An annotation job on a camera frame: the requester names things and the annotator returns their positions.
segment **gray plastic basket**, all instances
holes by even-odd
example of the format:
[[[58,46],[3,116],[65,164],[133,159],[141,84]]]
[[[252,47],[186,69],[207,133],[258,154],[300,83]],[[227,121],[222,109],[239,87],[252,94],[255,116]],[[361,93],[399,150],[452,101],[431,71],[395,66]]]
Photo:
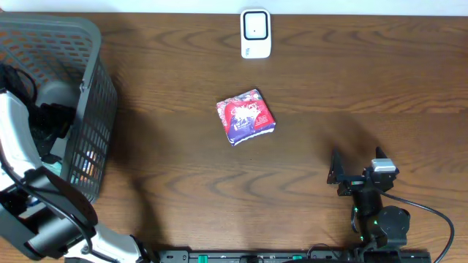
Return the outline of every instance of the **gray plastic basket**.
[[[30,74],[38,90],[57,80],[79,89],[60,177],[95,202],[117,110],[116,90],[99,58],[99,29],[82,18],[1,13],[0,43],[0,61]]]

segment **wooden table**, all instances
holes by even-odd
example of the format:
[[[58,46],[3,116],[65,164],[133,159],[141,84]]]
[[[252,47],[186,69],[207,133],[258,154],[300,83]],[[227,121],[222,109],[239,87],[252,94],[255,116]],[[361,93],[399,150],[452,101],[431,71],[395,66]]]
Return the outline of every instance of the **wooden table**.
[[[307,249],[359,242],[350,197],[326,177],[332,147],[350,171],[381,145],[401,170],[390,193],[449,216],[468,245],[468,20],[272,16],[273,50],[242,59],[238,15],[62,14],[101,29],[120,95],[101,222],[157,248]],[[277,126],[231,147],[216,102],[257,87]],[[406,248],[435,259],[449,228],[411,213]],[[25,258],[0,242],[3,262]]]

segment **black cable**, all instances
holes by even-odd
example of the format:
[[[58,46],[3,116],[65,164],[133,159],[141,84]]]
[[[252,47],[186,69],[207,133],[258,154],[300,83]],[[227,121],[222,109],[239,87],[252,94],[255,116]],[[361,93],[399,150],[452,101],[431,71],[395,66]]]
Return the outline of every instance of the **black cable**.
[[[333,249],[331,249],[331,247],[325,243],[318,243],[318,244],[315,244],[313,245],[308,251],[307,251],[307,258],[310,259],[310,253],[314,250],[314,248],[316,248],[317,246],[325,246],[328,248],[329,251],[331,251],[331,253],[336,257],[336,259],[339,259],[339,256],[336,255],[335,251],[333,251]]]
[[[102,261],[105,261],[105,262],[110,262],[110,263],[118,263],[118,261],[116,259],[109,259],[107,258],[106,256],[103,256],[101,254],[98,254],[96,251],[92,251],[91,252],[91,255],[95,256],[96,258],[98,259],[101,259]]]
[[[36,100],[37,100],[37,86],[36,86],[36,83],[34,82],[34,79],[22,69],[15,69],[15,70],[17,72],[21,72],[23,75],[25,75],[29,79],[29,81],[31,81],[32,89],[33,89],[31,100],[32,100],[33,103],[36,103]]]
[[[11,178],[11,180],[15,183],[15,185],[18,188],[23,189],[27,194],[29,194],[32,197],[36,197],[39,201],[43,202],[45,205],[57,210],[62,214],[66,219],[70,220],[73,225],[80,231],[80,233],[83,235],[83,237],[86,240],[88,249],[87,250],[82,250],[81,253],[83,254],[89,254],[93,250],[93,243],[91,241],[91,238],[89,237],[88,233],[86,233],[86,230],[84,226],[79,222],[73,215],[70,215],[69,213],[65,212],[63,209],[55,205],[53,202],[48,200],[47,198],[43,197],[42,195],[38,194],[36,191],[32,190],[29,188],[29,186],[25,186],[21,181],[19,181],[11,172],[11,168],[4,156],[3,152],[3,147],[1,146],[0,142],[0,162],[1,162],[1,168],[5,171],[5,173],[8,175],[8,177]]]
[[[450,227],[450,237],[448,238],[448,242],[447,242],[447,245],[445,245],[444,250],[442,250],[442,253],[434,261],[434,263],[439,263],[442,260],[442,258],[445,256],[445,254],[447,254],[450,247],[452,246],[453,238],[455,236],[455,227],[453,227],[452,221],[446,215],[444,215],[443,213],[441,213],[441,212],[439,212],[439,211],[437,211],[435,209],[432,209],[430,207],[426,207],[425,205],[420,205],[420,204],[415,203],[415,202],[408,201],[408,200],[403,199],[401,197],[395,197],[395,196],[393,196],[391,194],[385,193],[384,191],[382,191],[382,190],[380,190],[378,188],[376,188],[376,190],[377,190],[377,192],[379,194],[383,195],[384,197],[388,197],[390,199],[400,201],[400,202],[403,202],[403,203],[408,204],[408,205],[414,205],[416,207],[419,207],[421,209],[424,209],[426,211],[434,213],[434,214],[440,216],[441,218],[443,218],[443,219],[445,219],[447,221],[448,226]]]

